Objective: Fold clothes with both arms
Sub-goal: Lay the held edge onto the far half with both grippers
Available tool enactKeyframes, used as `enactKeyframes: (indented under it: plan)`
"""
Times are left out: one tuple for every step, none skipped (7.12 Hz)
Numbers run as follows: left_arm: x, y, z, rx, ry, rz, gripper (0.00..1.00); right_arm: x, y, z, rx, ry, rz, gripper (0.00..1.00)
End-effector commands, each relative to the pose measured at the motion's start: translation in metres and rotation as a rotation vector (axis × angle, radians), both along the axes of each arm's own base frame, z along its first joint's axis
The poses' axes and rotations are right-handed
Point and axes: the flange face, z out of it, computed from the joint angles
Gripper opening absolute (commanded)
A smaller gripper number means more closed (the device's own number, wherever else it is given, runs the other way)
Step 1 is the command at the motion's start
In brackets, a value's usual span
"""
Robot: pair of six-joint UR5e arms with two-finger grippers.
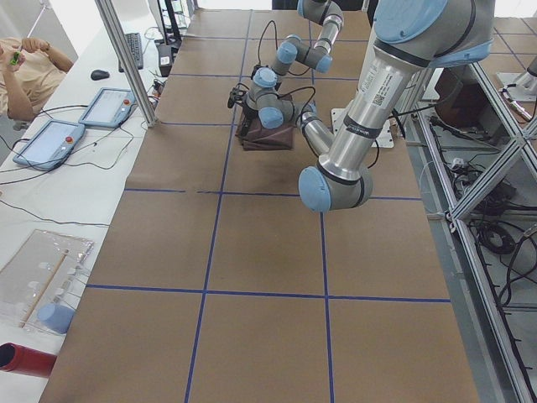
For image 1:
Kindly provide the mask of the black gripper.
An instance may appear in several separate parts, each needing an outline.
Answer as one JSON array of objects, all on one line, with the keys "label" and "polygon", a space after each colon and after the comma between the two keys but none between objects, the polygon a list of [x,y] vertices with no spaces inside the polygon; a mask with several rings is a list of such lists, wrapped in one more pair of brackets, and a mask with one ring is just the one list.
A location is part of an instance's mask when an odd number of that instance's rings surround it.
[{"label": "black gripper", "polygon": [[247,137],[252,121],[258,117],[258,111],[244,102],[242,104],[242,114],[244,115],[244,119],[240,122],[237,128],[237,136]]}]

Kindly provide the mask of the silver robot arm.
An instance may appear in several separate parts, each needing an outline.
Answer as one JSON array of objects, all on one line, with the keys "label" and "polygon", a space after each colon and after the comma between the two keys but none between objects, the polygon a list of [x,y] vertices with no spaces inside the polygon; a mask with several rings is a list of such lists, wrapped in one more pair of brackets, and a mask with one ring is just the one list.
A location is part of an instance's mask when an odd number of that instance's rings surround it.
[{"label": "silver robot arm", "polygon": [[321,31],[313,43],[296,34],[287,36],[276,50],[270,68],[282,77],[297,62],[313,71],[327,73],[332,65],[333,45],[344,25],[343,11],[334,1],[299,0],[296,9],[302,18],[319,25]]},{"label": "silver robot arm", "polygon": [[492,46],[492,1],[381,1],[376,7],[355,97],[341,127],[331,132],[306,102],[285,99],[278,87],[299,62],[319,72],[331,66],[331,50],[344,24],[332,1],[301,1],[298,13],[321,26],[312,46],[290,35],[270,66],[258,68],[243,92],[232,89],[228,102],[240,105],[266,129],[284,123],[298,127],[317,154],[315,165],[302,170],[299,193],[312,211],[348,209],[371,195],[373,180],[364,159],[412,76],[426,68],[467,65],[485,59]]}]

